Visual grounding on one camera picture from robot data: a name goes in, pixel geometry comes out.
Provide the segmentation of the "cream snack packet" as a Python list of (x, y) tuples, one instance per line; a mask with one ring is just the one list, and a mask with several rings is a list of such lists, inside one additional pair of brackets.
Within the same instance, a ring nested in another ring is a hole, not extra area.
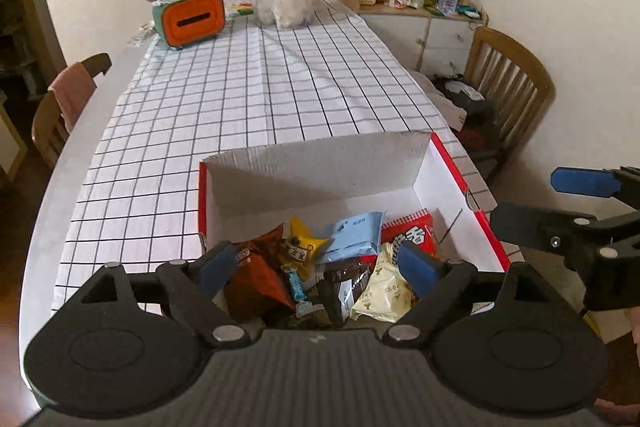
[(399, 271), (390, 243), (383, 243), (366, 289), (350, 309), (350, 317), (396, 323), (412, 308), (413, 291)]

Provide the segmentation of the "dark red snack packet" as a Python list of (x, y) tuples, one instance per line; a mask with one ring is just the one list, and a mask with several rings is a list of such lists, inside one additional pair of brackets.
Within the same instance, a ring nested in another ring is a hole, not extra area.
[(254, 239), (233, 243), (236, 268), (224, 286), (224, 299), (235, 322), (261, 319), (271, 325), (295, 311), (278, 257), (282, 236), (283, 225), (278, 225)]

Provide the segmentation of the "red chips bag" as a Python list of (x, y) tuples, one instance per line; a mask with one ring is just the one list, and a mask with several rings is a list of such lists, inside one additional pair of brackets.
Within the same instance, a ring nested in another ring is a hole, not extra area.
[(388, 221), (382, 226), (381, 243), (392, 247), (393, 262), (397, 262), (399, 247), (405, 242), (413, 243), (434, 259), (439, 258), (433, 218), (426, 209)]

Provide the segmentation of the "light blue snack packet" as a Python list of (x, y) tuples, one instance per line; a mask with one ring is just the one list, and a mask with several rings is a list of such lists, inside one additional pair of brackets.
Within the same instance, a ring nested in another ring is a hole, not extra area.
[(328, 243), (321, 248), (322, 265), (347, 259), (377, 256), (385, 213), (371, 211), (326, 225), (321, 232)]

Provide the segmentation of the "dark brown snack packet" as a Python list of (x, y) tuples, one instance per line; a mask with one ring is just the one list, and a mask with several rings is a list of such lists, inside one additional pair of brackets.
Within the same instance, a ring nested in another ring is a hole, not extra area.
[(349, 258), (322, 265), (314, 289), (334, 329), (346, 324), (350, 310), (367, 289), (372, 271), (373, 262), (369, 258)]

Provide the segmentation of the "white blue snack packet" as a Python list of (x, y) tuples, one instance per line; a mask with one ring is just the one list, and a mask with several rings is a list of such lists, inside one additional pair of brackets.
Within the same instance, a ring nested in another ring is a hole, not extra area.
[(284, 270), (288, 285), (290, 285), (291, 294), (296, 303), (303, 303), (306, 299), (306, 291), (303, 281), (300, 279), (295, 269), (286, 268)]

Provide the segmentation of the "yellow snack packet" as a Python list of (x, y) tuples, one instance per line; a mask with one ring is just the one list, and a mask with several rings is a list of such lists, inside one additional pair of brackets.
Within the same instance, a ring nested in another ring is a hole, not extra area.
[(314, 236), (302, 220), (292, 217), (290, 233), (281, 241), (279, 251), (281, 265), (294, 269), (300, 279), (305, 282), (311, 277), (314, 264), (329, 241), (329, 239), (319, 239)]

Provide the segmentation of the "black snack packet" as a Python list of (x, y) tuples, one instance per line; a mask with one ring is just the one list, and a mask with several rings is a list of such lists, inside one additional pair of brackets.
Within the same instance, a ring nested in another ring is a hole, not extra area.
[(332, 329), (329, 313), (322, 303), (303, 301), (294, 310), (277, 306), (262, 316), (262, 323), (270, 329), (295, 329), (296, 331), (323, 331)]

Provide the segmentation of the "white red cardboard box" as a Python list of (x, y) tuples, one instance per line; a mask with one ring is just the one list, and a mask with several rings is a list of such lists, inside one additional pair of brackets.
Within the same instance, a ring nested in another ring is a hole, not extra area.
[(198, 234), (204, 248), (242, 242), (302, 219), (314, 233), (381, 211), (394, 220), (425, 209), (439, 251), (480, 271), (510, 260), (480, 199), (434, 132), (352, 134), (227, 150), (201, 161)]

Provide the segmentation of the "black bag on chair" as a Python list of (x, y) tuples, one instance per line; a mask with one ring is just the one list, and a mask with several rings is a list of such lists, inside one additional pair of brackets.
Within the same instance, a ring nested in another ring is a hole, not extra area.
[(494, 104), (484, 95), (467, 83), (461, 75), (454, 77), (436, 76), (433, 80), (435, 88), (454, 103), (454, 106), (465, 111), (465, 120), (471, 122), (488, 121), (495, 115)]

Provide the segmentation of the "wooden slatted chair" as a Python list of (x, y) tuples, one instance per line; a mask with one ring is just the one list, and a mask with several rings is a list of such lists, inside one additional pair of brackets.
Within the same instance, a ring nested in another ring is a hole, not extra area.
[(464, 80), (491, 103), (501, 145), (500, 167), (524, 146), (554, 99), (547, 69), (535, 54), (501, 31), (474, 32)]

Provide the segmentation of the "beige clothes pile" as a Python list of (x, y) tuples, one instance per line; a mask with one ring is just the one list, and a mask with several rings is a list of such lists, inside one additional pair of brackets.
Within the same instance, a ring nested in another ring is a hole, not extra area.
[(454, 105), (445, 95), (436, 89), (434, 84), (420, 72), (410, 72), (411, 77), (416, 80), (427, 98), (435, 105), (447, 121), (448, 126), (454, 131), (461, 131), (466, 119), (466, 112), (463, 108)]

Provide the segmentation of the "white grid tablecloth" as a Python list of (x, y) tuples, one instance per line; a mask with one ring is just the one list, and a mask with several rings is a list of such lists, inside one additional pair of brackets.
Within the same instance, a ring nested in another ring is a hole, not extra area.
[(216, 153), (375, 131), (435, 132), (484, 210), (496, 202), (463, 147), (359, 16), (322, 1), (303, 28), (230, 20), (175, 51), (153, 41), (115, 104), (66, 234), (53, 306), (103, 263), (193, 259), (198, 164)]

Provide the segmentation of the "white sideboard cabinet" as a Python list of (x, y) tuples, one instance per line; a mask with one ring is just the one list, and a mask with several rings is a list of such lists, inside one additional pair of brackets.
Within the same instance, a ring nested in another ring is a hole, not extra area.
[(462, 74), (477, 27), (488, 16), (444, 17), (424, 9), (398, 10), (384, 4), (360, 6), (357, 0), (338, 0), (355, 10), (405, 69), (427, 77)]

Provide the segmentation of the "orange tissue box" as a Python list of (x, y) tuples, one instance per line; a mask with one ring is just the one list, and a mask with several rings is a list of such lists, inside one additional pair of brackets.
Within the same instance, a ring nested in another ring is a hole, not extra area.
[(226, 26), (224, 0), (160, 0), (152, 17), (160, 40), (175, 49), (215, 38)]

